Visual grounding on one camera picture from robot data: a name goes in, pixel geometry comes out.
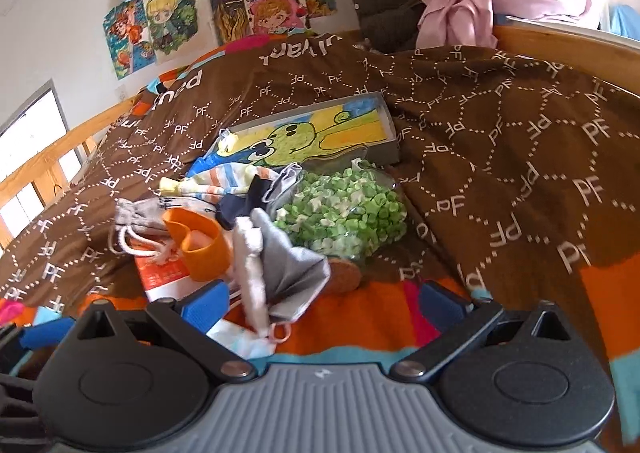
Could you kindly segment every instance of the striped cloth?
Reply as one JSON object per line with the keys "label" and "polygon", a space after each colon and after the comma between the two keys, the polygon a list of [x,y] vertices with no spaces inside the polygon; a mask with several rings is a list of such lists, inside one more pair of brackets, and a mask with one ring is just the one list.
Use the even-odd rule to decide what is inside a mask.
{"label": "striped cloth", "polygon": [[160,195],[163,197],[194,197],[216,204],[224,195],[245,195],[255,176],[275,180],[273,169],[230,162],[197,173],[181,181],[160,179]]}

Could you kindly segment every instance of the orange wristband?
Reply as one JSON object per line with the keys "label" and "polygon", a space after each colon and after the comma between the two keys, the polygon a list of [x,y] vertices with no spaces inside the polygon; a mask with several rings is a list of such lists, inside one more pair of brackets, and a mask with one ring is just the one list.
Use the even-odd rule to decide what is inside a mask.
{"label": "orange wristband", "polygon": [[182,252],[191,279],[208,281],[226,273],[231,251],[217,221],[184,208],[169,209],[162,219]]}

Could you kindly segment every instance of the gray rubber grip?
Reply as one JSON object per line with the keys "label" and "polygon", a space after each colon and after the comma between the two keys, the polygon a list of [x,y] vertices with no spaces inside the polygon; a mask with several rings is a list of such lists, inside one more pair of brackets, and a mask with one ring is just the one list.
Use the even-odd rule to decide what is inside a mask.
{"label": "gray rubber grip", "polygon": [[[271,365],[220,389],[187,429],[145,453],[508,453],[453,423],[424,386],[377,365]],[[566,453],[602,453],[586,442]],[[51,453],[78,453],[57,444]]]}

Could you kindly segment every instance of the metal screw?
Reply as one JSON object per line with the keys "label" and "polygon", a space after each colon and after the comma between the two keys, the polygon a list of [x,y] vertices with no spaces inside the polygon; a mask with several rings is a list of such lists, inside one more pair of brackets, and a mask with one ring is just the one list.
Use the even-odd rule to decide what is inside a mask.
{"label": "metal screw", "polygon": [[420,377],[426,373],[424,365],[417,361],[400,361],[394,368],[396,373],[403,377]]}
{"label": "metal screw", "polygon": [[227,377],[240,379],[242,377],[246,377],[252,372],[252,366],[244,361],[227,361],[222,364],[220,372]]}
{"label": "metal screw", "polygon": [[474,298],[474,302],[476,303],[476,305],[486,305],[487,303],[491,303],[492,301],[493,299],[487,296],[478,296]]}

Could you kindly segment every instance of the bed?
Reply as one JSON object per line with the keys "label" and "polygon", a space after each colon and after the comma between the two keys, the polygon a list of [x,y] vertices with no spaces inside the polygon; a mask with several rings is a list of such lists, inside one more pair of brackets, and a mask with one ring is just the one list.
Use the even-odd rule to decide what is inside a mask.
{"label": "bed", "polygon": [[[410,231],[372,257],[359,289],[316,300],[278,353],[400,353],[416,345],[406,309],[415,286],[437,279],[486,290],[513,309],[558,302],[610,366],[618,403],[632,407],[640,52],[535,26],[500,26],[495,35],[496,51],[393,55],[355,47],[347,35],[292,36],[200,62],[167,92],[114,106],[0,184],[0,204],[29,182],[52,202],[15,240],[2,236],[0,292],[25,306],[22,322],[38,306],[75,314],[96,296],[144,305],[132,259],[107,248],[116,198],[153,195],[159,178],[184,174],[221,127],[380,90],[401,148],[388,172],[410,202]],[[105,128],[94,147],[92,134]],[[84,175],[63,183],[57,159],[83,143],[92,154]],[[55,185],[68,191],[56,196]],[[617,418],[602,443],[637,451],[623,449]]]}

